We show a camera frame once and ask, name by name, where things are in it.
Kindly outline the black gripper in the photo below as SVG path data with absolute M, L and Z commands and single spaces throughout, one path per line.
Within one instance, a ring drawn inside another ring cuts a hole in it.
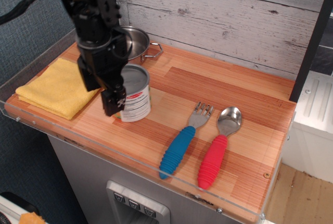
M 127 41 L 125 35 L 93 43 L 77 38 L 80 52 L 78 65 L 87 91 L 105 89 L 101 93 L 103 109 L 112 116 L 125 107 L 126 90 L 121 71 L 127 64 Z

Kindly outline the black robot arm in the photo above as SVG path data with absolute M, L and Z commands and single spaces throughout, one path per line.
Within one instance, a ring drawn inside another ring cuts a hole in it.
M 5 24 L 22 15 L 35 0 L 22 0 L 1 16 Z M 119 25 L 116 0 L 61 0 L 76 30 L 78 65 L 88 91 L 103 88 L 107 116 L 124 109 L 126 89 L 121 71 L 132 51 L 130 35 Z

